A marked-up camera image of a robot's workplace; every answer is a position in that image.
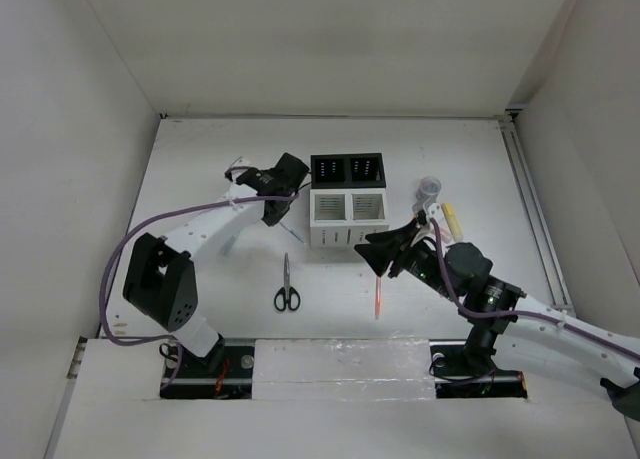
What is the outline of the orange pen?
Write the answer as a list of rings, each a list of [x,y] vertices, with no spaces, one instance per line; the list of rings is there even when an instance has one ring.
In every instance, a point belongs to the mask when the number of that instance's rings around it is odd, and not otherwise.
[[[382,312],[382,282],[383,277],[376,277],[375,296],[374,296],[374,318],[379,320]]]

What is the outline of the blue pen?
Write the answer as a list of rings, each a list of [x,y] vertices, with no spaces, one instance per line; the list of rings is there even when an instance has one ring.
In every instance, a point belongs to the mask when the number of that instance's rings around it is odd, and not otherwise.
[[[303,245],[306,245],[306,242],[302,238],[302,236],[300,234],[298,234],[296,231],[294,231],[292,228],[290,228],[289,226],[287,226],[284,223],[280,223],[279,225],[280,225],[281,228],[283,228],[285,231],[287,231],[290,235],[292,235],[297,241],[299,241]]]

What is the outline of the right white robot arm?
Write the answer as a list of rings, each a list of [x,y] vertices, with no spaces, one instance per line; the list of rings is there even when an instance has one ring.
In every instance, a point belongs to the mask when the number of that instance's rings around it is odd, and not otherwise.
[[[420,237],[418,220],[366,236],[355,247],[378,277],[407,272],[451,302],[471,326],[460,351],[433,360],[431,374],[464,387],[498,371],[547,376],[607,400],[639,418],[639,341],[556,310],[492,275],[469,242],[446,246],[441,230]]]

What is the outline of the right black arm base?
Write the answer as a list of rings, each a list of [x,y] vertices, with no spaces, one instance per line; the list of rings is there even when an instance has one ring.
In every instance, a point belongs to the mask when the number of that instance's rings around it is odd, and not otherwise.
[[[437,399],[527,399],[524,375],[493,361],[498,335],[474,326],[466,339],[429,341]]]

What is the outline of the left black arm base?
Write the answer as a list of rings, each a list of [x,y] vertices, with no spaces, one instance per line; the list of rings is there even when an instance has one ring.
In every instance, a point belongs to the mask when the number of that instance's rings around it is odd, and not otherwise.
[[[164,359],[159,396],[167,400],[249,400],[252,398],[255,365],[254,340],[232,339],[225,345],[221,362],[209,371],[187,350],[179,358],[178,346],[159,345]]]

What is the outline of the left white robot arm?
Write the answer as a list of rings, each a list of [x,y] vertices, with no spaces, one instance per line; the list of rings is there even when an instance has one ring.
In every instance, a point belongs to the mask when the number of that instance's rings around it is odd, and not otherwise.
[[[233,166],[225,173],[228,190],[201,214],[161,237],[145,233],[136,239],[123,297],[186,349],[199,374],[220,369],[225,341],[198,311],[196,264],[246,227],[275,226],[309,174],[310,168],[289,153],[268,169]]]

